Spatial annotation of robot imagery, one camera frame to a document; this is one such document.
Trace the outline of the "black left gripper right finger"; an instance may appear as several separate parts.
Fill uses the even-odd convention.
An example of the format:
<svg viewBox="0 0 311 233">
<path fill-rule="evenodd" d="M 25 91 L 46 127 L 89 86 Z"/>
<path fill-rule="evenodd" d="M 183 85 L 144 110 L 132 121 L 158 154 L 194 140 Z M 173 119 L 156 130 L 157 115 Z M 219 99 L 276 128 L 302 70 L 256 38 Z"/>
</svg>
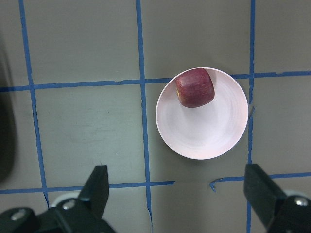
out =
<svg viewBox="0 0 311 233">
<path fill-rule="evenodd" d="M 282 190 L 257 164 L 247 164 L 243 192 L 267 233 L 309 233 L 311 199 Z"/>
</svg>

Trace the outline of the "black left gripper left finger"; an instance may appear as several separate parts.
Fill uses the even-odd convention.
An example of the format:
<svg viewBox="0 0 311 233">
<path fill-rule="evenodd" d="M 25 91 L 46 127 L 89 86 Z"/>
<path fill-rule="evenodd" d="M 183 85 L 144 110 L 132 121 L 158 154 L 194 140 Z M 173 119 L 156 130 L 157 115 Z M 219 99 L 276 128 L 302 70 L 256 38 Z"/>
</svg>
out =
<svg viewBox="0 0 311 233">
<path fill-rule="evenodd" d="M 76 198 L 60 201 L 36 215 L 31 208 L 18 207 L 0 215 L 2 233 L 113 233 L 102 219 L 109 197 L 106 165 L 95 166 Z"/>
</svg>

